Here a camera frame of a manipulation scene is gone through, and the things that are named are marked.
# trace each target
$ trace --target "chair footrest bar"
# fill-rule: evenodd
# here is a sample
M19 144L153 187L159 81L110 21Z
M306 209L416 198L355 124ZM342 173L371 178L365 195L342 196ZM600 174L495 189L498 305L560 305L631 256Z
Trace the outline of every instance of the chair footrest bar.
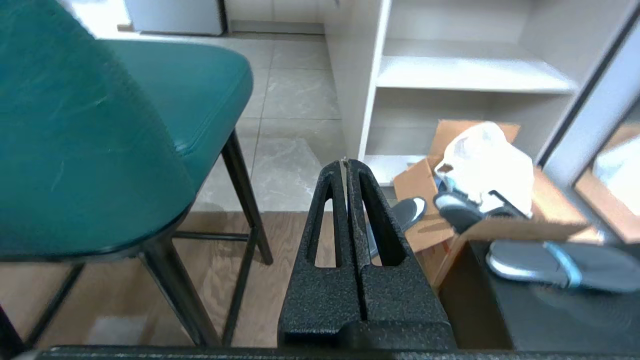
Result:
M74 265L71 268L71 271L69 271L69 273L67 274L67 277L60 286L60 289L55 294L55 296L53 296L53 299L51 299L49 305L47 305L47 308L42 313L42 316L38 319L38 322L29 333L29 336L27 336L27 339L24 343L28 348L33 348L38 343L38 340L40 340L42 334L44 334L47 326L49 326L51 320L53 320L54 316L56 316L58 309L60 308L60 306L62 306L62 303L64 303L65 298L67 297L69 292L71 292L71 289L76 284L78 278L80 278L80 274L82 273L83 269L84 264Z
M192 231L176 231L172 238L195 240L248 241L249 234L233 233L196 233Z
M242 297L244 295L244 289L246 288L247 278L249 278L249 270L251 269L253 254L255 252L255 246L259 236L259 228L254 227L249 232L249 241L247 242L246 249L244 250L240 270L238 271L236 286L234 288L234 294L231 298L231 306L229 307L227 320L225 321L225 328L222 333L222 345L224 347L231 346L231 341L234 337L238 314L240 313L240 305L242 304Z

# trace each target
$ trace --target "shelf unit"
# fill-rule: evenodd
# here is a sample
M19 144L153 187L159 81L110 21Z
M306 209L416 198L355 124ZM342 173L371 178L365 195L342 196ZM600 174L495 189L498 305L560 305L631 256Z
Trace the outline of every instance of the shelf unit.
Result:
M388 39L379 88L570 94L577 85L513 44Z
M383 186L429 152L438 120L521 126L537 160L637 0L326 0L348 156Z

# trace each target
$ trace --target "black table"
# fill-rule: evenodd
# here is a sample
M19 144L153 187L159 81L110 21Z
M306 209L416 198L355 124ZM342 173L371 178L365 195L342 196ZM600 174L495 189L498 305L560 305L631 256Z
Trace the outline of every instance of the black table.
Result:
M440 288L459 348L639 353L640 292L562 290L502 279L470 241ZM640 246L621 247L640 258Z

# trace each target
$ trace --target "white shelf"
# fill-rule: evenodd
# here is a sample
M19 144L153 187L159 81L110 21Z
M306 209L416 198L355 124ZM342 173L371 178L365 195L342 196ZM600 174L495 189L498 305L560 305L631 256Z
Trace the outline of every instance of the white shelf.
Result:
M364 163L380 186L393 186L396 175L424 158L425 155L365 155Z
M576 84L515 44L387 39L382 88L570 94Z

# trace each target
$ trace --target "wooden floor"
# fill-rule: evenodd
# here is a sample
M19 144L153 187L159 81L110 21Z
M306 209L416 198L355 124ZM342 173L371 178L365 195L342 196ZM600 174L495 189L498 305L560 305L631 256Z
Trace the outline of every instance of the wooden floor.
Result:
M265 213L263 221L274 263L263 265L256 251L233 346L275 347L276 328L306 213ZM191 231L247 232L241 213L192 213L181 227ZM316 263L335 266L333 223L323 219ZM243 243L174 240L216 330L227 315ZM1 265L0 304L25 335L68 267ZM90 264L49 326L39 346L61 344L190 345L178 319L137 259Z

